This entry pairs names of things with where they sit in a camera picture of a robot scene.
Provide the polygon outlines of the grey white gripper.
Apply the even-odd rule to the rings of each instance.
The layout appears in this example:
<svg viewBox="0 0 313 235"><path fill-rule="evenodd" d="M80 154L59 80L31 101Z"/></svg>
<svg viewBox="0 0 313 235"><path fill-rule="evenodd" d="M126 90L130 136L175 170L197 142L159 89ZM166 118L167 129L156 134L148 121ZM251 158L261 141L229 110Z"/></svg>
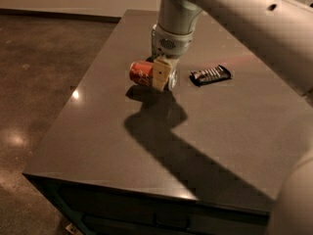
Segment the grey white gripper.
<svg viewBox="0 0 313 235"><path fill-rule="evenodd" d="M185 54L193 40L193 34L174 34L165 31L158 23L156 28L156 51L158 56L166 56L170 59L179 59ZM172 65L158 57L153 63L153 88L163 91L172 73Z"/></svg>

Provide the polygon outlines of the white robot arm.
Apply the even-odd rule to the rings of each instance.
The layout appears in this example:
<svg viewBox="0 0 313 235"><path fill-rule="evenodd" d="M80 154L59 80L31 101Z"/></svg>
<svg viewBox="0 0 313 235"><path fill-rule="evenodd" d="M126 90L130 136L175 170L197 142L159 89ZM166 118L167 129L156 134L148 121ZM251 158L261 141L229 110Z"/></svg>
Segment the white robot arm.
<svg viewBox="0 0 313 235"><path fill-rule="evenodd" d="M187 52L202 11L307 102L313 102L313 10L294 0L161 0L152 48L164 60ZM266 235L313 235L313 152L295 164Z"/></svg>

